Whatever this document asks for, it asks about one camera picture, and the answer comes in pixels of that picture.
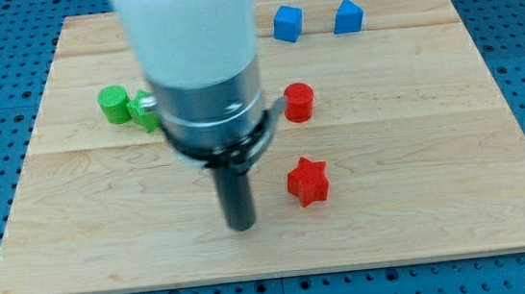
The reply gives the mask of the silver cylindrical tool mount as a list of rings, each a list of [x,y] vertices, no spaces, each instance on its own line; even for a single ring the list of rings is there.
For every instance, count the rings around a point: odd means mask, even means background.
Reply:
[[[186,162],[245,174],[272,142],[286,97],[265,106],[259,62],[211,86],[171,87],[156,82],[141,100],[157,116],[166,141]]]

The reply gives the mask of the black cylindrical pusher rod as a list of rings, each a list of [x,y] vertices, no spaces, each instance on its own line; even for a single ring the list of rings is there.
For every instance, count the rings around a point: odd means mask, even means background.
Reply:
[[[212,170],[212,177],[228,227],[236,232],[251,229],[256,212],[248,174],[218,167]]]

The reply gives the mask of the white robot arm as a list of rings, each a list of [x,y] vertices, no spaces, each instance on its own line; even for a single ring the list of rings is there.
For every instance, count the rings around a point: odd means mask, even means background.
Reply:
[[[287,105],[264,101],[256,0],[110,1],[150,87],[145,111],[176,152],[210,169],[228,227],[250,229],[248,172]]]

